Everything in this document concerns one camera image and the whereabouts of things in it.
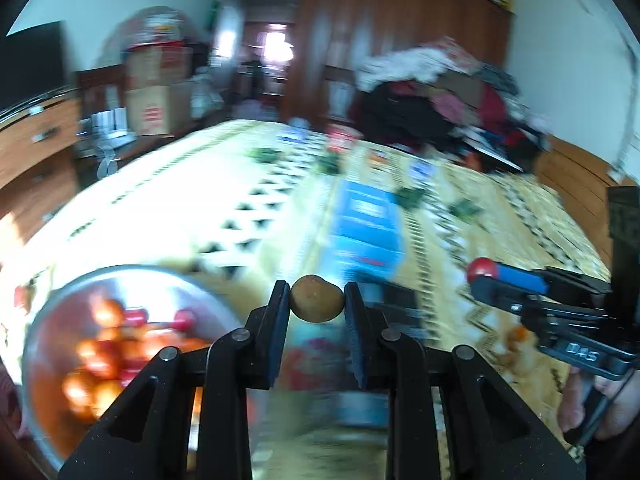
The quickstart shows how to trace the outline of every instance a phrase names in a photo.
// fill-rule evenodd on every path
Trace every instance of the wooden cabinet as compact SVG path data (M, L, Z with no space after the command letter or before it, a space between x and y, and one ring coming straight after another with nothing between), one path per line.
M325 66L355 70L367 56L443 36L480 60L504 62L511 14L491 0L302 0L283 118L317 123Z
M55 100L0 123L0 266L78 191L78 117L77 100Z

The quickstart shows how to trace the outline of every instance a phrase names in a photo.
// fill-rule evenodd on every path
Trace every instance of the blue box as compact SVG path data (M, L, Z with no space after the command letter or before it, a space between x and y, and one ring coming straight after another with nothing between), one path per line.
M325 265L343 275L359 270L390 279L403 256L398 226L398 206L391 193L343 181Z

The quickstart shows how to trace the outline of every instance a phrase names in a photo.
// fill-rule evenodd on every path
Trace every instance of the potato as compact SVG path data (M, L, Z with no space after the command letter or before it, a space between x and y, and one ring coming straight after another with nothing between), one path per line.
M304 321L323 323L342 312L344 294L338 286L320 276L302 276L291 287L291 310Z

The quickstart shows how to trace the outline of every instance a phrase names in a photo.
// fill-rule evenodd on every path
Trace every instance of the black screen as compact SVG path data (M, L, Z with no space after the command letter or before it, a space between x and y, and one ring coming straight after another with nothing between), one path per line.
M61 22L26 28L0 41L0 117L66 85Z

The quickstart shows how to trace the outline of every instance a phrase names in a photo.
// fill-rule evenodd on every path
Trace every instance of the yellow tablecloth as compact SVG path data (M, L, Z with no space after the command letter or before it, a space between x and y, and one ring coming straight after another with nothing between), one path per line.
M230 121L195 132L140 158L77 195L0 272L0 355L20 382L24 333L49 293L99 267L160 264L192 274L225 294L241 317L265 304L274 280L293 283L317 272L328 244L338 183L353 180L394 192L421 187L410 176L418 160L358 142L342 157L342 174L319 173L327 139L297 145L276 136L286 126ZM252 148L283 157L259 164ZM372 160L372 150L381 153ZM464 271L478 256L525 269L565 267L607 279L608 272L556 195L521 176L489 176L433 161L424 204L399 208L404 258L393 281L418 292L430 344L466 343L490 362L504 351L516 318L472 300ZM448 206L467 198L483 209L466 223ZM18 284L33 280L27 317L14 311ZM539 355L536 370L516 378L498 368L559 435L554 411L566 367Z

